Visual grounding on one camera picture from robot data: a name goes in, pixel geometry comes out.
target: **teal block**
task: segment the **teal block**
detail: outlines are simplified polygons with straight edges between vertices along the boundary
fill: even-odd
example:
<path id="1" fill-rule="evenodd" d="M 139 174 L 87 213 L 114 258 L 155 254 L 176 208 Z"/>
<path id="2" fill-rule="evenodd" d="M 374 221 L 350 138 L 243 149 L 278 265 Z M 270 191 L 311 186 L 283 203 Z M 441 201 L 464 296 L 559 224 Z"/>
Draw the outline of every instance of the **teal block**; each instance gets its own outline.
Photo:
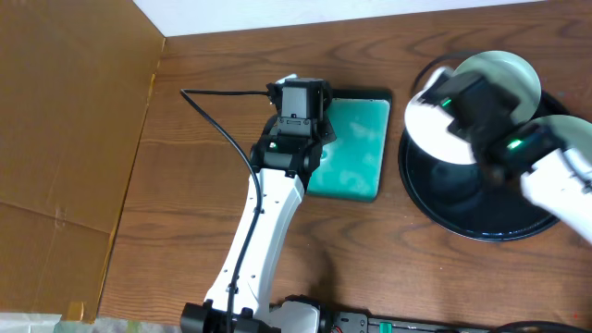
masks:
<path id="1" fill-rule="evenodd" d="M 378 194 L 390 102 L 335 98 L 326 115 L 337 139 L 323 146 L 307 193 L 372 201 Z"/>

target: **black bowl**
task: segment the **black bowl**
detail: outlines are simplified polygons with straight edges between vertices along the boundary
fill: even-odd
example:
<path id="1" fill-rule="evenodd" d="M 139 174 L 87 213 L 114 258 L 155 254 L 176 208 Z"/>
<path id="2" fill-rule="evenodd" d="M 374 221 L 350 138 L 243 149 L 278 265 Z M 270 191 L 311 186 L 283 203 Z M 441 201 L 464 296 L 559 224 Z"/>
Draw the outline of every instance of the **black bowl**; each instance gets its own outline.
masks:
<path id="1" fill-rule="evenodd" d="M 568 114 L 559 101 L 543 92 L 533 118 Z M 399 146 L 399 171 L 405 190 L 424 214 L 468 238 L 514 241 L 536 235 L 558 221 L 520 192 L 486 182 L 476 165 L 455 165 L 425 153 L 407 131 Z"/>

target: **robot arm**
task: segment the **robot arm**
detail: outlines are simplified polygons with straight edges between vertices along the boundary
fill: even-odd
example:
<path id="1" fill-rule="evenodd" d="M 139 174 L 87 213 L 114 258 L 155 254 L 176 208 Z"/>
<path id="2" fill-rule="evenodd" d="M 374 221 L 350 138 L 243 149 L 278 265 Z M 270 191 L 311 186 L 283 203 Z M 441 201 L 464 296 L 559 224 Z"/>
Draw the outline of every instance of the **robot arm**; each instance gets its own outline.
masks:
<path id="1" fill-rule="evenodd" d="M 534 171 L 520 177 L 522 193 L 529 202 L 552 213 L 592 243 L 592 191 L 566 164 L 588 179 L 592 178 L 592 166 L 575 148 L 548 154 L 533 164 Z"/>
<path id="2" fill-rule="evenodd" d="M 277 115 L 265 125 L 250 161 L 263 200 L 259 216 L 242 265 L 238 265 L 257 209 L 257 190 L 250 177 L 245 208 L 226 262 L 207 291 L 204 304 L 185 305 L 180 325 L 184 333 L 271 333 L 279 329 L 284 333 L 316 333 L 326 326 L 318 306 L 284 302 L 271 313 L 269 301 L 290 221 L 320 164 L 323 144 L 335 139 L 324 117 L 332 92 L 323 80 L 295 76 L 270 83 L 267 88 Z M 232 290 L 235 267 L 239 267 L 239 278 Z M 232 309 L 228 309 L 232 291 Z M 228 327 L 230 315 L 234 320 Z"/>

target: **cardboard wall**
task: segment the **cardboard wall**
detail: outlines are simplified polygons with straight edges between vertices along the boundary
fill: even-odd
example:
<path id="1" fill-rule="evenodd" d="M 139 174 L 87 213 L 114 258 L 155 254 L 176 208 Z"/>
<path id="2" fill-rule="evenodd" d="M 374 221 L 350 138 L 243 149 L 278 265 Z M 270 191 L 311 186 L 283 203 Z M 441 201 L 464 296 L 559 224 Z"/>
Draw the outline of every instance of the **cardboard wall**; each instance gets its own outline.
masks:
<path id="1" fill-rule="evenodd" d="M 95 318 L 163 42 L 130 1 L 0 2 L 0 312 Z"/>

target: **wood grain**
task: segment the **wood grain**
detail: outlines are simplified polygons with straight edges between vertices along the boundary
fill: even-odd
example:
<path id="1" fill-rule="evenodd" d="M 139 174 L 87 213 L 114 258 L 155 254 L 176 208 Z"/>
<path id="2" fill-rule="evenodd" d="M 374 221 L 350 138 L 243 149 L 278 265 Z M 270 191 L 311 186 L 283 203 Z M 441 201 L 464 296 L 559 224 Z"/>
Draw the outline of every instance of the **wood grain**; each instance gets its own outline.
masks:
<path id="1" fill-rule="evenodd" d="M 592 252 L 579 236 L 563 224 L 507 243 L 454 235 L 413 205 L 397 164 L 410 84 L 450 51 L 519 53 L 544 89 L 592 119 L 591 20 L 590 1 L 552 1 L 168 39 L 101 315 L 177 324 L 184 303 L 200 302 L 213 283 L 238 226 L 247 170 L 179 89 L 264 89 L 296 72 L 338 88 L 388 88 L 396 101 L 376 201 L 306 197 L 273 301 L 307 294 L 398 318 L 591 327 Z M 198 100 L 245 150 L 273 112 L 258 96 Z"/>

